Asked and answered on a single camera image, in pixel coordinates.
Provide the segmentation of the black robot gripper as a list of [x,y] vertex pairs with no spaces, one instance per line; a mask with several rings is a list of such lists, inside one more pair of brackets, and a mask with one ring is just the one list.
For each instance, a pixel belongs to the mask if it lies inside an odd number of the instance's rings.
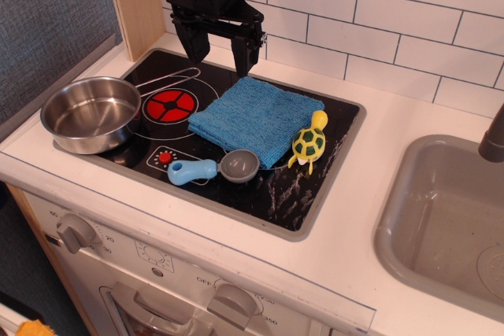
[[176,34],[192,62],[202,62],[209,53],[208,35],[219,35],[231,40],[237,76],[248,76],[265,41],[261,12],[245,0],[166,1],[172,6]]

